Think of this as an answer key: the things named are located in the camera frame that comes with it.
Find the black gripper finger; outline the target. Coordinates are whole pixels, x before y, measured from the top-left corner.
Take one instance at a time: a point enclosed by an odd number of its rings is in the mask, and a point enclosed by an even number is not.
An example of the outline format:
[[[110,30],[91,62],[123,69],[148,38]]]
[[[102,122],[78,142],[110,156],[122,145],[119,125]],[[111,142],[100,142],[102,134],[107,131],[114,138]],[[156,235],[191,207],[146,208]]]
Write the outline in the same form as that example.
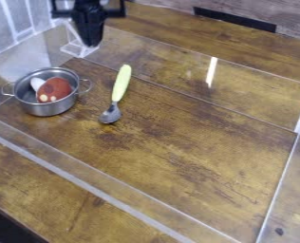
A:
[[[90,0],[87,3],[87,45],[90,47],[96,47],[102,41],[106,17],[100,0]]]
[[[88,12],[88,0],[75,0],[74,8],[71,11],[71,19],[75,24],[82,41],[87,47],[91,46],[87,30],[87,12]]]

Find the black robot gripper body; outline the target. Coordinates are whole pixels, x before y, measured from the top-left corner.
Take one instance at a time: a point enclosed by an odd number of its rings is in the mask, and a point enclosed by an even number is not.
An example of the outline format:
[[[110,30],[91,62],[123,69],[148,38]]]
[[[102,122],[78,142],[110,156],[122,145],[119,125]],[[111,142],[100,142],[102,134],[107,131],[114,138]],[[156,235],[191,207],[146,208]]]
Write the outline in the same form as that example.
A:
[[[124,0],[118,0],[116,9],[107,8],[108,3],[110,0],[50,0],[51,16],[54,18],[71,18],[76,15],[102,14],[110,18],[124,17]]]

